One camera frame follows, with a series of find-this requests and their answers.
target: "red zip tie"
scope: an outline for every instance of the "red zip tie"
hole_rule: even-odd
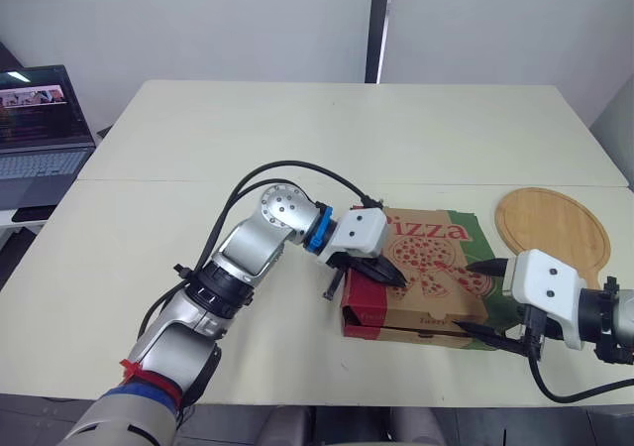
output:
[[[161,390],[164,390],[176,403],[176,408],[180,409],[180,403],[182,402],[182,392],[180,388],[170,382],[168,379],[163,377],[162,375],[156,374],[155,372],[151,372],[149,370],[143,370],[141,368],[141,364],[139,362],[132,363],[128,359],[123,359],[119,362],[120,365],[125,369],[123,372],[123,381],[121,385],[126,384],[132,378],[136,377],[141,380],[145,380],[146,382],[158,387]]]

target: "wooden pizza board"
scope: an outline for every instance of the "wooden pizza board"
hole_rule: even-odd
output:
[[[576,200],[545,188],[511,191],[498,203],[495,225],[515,254],[538,249],[573,266],[589,288],[610,257],[605,229]]]

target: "pizza box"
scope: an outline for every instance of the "pizza box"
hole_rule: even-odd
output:
[[[519,323],[517,304],[502,295],[501,279],[465,266],[494,258],[472,213],[385,208],[383,255],[407,278],[404,288],[348,271],[342,297],[348,337],[455,348],[487,348],[455,324],[499,329]]]

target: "blue joint ring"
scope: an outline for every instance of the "blue joint ring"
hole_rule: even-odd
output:
[[[308,246],[306,247],[306,250],[309,253],[314,253],[315,250],[324,243],[324,234],[326,233],[326,228],[328,228],[328,223],[330,222],[330,215],[332,214],[332,206],[327,206],[321,220],[319,220],[319,226],[317,227],[315,234],[310,238]]]
[[[153,399],[165,406],[174,416],[176,416],[176,404],[174,400],[167,392],[161,390],[154,385],[139,384],[131,382],[129,384],[119,385],[106,391],[101,397],[110,396],[112,394],[133,394],[136,396],[143,396],[148,399]]]

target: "robotic arm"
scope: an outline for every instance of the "robotic arm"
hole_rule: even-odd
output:
[[[575,350],[581,350],[584,342],[591,342],[596,345],[594,353],[599,360],[632,365],[634,290],[619,290],[613,277],[607,278],[603,290],[588,289],[575,268],[539,250],[525,251],[508,260],[472,263],[467,269],[503,277],[503,293],[520,305],[522,333],[519,339],[511,339],[484,325],[457,324],[492,347],[527,357],[535,383],[547,398],[572,403],[634,386],[634,379],[624,380],[561,396],[549,391],[538,367],[545,338],[563,340],[568,348]]]
[[[240,223],[199,271],[176,266],[182,288],[140,336],[124,381],[97,400],[63,446],[171,444],[177,416],[204,392],[221,358],[218,341],[236,313],[253,299],[290,241],[339,270],[324,295],[332,298],[343,270],[405,286],[402,273],[380,251],[387,234],[378,207],[350,210],[339,220],[296,185],[265,190],[256,212]]]

